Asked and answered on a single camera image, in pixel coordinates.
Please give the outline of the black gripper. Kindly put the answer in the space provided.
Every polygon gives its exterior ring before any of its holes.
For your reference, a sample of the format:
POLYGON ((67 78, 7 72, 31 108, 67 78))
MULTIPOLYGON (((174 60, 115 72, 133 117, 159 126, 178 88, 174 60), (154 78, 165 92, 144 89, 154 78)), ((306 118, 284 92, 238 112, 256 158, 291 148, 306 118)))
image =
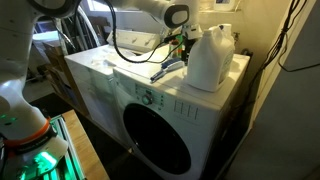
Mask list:
POLYGON ((188 64, 190 51, 191 51, 192 46, 195 44, 195 42, 196 42, 195 39, 189 40, 186 37, 183 38, 183 47, 182 47, 182 53, 181 53, 181 60, 185 64, 188 64))

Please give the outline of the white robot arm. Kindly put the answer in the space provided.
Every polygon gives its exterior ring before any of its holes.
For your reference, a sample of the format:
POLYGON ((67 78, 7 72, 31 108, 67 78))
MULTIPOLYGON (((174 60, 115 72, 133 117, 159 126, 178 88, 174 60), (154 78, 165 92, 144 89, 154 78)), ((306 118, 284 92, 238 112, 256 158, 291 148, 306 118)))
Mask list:
POLYGON ((23 95, 35 24, 65 18, 82 0, 0 0, 0 134, 6 157, 1 180, 35 180, 54 170, 68 142, 23 95))

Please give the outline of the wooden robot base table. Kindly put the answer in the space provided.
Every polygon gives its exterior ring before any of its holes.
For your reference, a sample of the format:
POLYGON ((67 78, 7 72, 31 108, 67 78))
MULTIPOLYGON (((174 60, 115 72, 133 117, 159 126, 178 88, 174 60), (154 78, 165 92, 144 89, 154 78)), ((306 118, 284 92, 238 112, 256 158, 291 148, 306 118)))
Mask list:
POLYGON ((110 180, 74 110, 55 116, 51 122, 69 143, 65 160, 76 173, 74 180, 110 180))

